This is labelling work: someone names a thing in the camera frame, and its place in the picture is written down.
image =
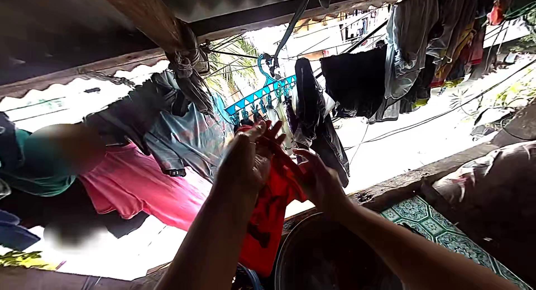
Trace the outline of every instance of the palm tree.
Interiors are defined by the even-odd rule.
[[[212,42],[212,48],[218,51],[230,52],[233,54],[247,54],[258,57],[259,53],[244,38],[243,35],[221,39]],[[257,75],[254,67],[257,60],[252,58],[230,56],[228,54],[209,54],[209,65],[211,73],[204,77],[209,88],[216,90],[225,97],[230,97],[233,101],[243,98],[236,80],[244,80],[250,87],[254,87],[257,82]]]

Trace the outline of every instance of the person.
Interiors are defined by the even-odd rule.
[[[257,193],[270,171],[272,155],[255,141],[276,138],[281,122],[270,129],[260,122],[231,142],[211,193],[197,214],[157,290],[230,289],[247,223]],[[353,204],[345,195],[338,174],[308,150],[295,150],[307,161],[300,163],[302,188],[318,210],[357,234],[412,290],[517,289],[510,281],[465,256],[451,252],[380,215]]]

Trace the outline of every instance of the pink shirt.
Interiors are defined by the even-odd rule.
[[[106,148],[93,170],[79,176],[98,213],[117,210],[130,219],[140,211],[187,231],[212,187],[190,167],[186,177],[164,175],[134,143]]]

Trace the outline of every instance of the hand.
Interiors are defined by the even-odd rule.
[[[298,164],[305,175],[305,180],[301,181],[302,188],[320,211],[333,214],[352,204],[343,191],[337,171],[328,168],[318,156],[308,150],[295,149],[294,154],[307,159]]]
[[[238,191],[239,195],[251,193],[257,197],[270,173],[273,154],[263,145],[256,144],[261,137],[275,139],[281,145],[285,134],[276,138],[283,123],[276,122],[270,129],[271,121],[261,121],[246,132],[239,132],[229,144],[227,155],[218,170],[214,188],[229,193]]]

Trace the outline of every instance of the wooden post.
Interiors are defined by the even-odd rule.
[[[127,16],[148,38],[169,54],[188,52],[195,44],[186,42],[183,35],[187,25],[177,19],[162,0],[108,0],[117,10]]]

